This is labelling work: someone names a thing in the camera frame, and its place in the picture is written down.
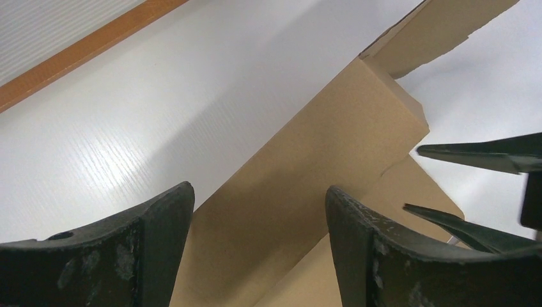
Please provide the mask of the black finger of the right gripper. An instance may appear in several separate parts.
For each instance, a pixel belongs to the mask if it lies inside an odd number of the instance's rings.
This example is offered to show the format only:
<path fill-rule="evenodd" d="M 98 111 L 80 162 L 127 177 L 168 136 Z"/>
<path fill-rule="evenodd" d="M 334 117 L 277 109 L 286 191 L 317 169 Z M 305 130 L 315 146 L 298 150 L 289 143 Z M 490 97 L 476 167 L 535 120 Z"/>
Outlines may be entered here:
<path fill-rule="evenodd" d="M 495 254 L 526 250 L 541 251 L 539 241 L 470 223 L 447 212 L 408 203 L 404 204 L 403 209 L 436 224 L 477 251 Z"/>
<path fill-rule="evenodd" d="M 541 171 L 541 133 L 480 143 L 421 145 L 416 152 L 439 161 L 504 173 Z"/>

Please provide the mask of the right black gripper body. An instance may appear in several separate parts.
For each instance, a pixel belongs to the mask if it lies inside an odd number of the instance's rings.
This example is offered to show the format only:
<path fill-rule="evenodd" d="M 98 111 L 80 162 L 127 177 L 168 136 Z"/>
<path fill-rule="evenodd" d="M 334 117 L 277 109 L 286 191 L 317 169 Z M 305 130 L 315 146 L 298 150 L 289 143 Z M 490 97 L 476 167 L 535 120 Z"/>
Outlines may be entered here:
<path fill-rule="evenodd" d="M 541 172 L 528 174 L 520 224 L 541 231 Z"/>

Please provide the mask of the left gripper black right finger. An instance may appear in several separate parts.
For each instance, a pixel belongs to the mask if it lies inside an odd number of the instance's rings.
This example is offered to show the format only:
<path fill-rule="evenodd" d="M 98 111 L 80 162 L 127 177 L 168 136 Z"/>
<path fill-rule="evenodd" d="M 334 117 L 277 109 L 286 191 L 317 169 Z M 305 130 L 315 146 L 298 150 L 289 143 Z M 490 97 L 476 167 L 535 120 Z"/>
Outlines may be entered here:
<path fill-rule="evenodd" d="M 329 187 L 343 306 L 540 306 L 541 251 L 487 253 L 415 232 Z"/>

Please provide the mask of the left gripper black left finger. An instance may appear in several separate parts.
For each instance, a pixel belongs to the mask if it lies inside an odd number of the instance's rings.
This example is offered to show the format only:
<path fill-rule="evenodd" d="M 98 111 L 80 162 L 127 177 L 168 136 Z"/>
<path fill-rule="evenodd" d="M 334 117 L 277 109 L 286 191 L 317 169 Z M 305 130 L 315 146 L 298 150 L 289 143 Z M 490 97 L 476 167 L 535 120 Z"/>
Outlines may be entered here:
<path fill-rule="evenodd" d="M 1 244 L 1 305 L 168 306 L 194 202 L 182 182 L 86 226 Z"/>

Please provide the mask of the brown cardboard box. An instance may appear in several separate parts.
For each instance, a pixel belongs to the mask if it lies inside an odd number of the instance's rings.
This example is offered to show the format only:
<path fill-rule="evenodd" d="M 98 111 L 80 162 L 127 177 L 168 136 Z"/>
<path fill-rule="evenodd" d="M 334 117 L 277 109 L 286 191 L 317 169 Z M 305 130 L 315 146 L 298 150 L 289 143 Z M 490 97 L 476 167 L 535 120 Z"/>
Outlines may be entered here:
<path fill-rule="evenodd" d="M 423 1 L 382 33 L 196 210 L 171 306 L 340 306 L 325 217 L 331 185 L 447 240 L 402 209 L 419 201 L 461 215 L 410 156 L 429 127 L 398 79 L 513 5 Z"/>

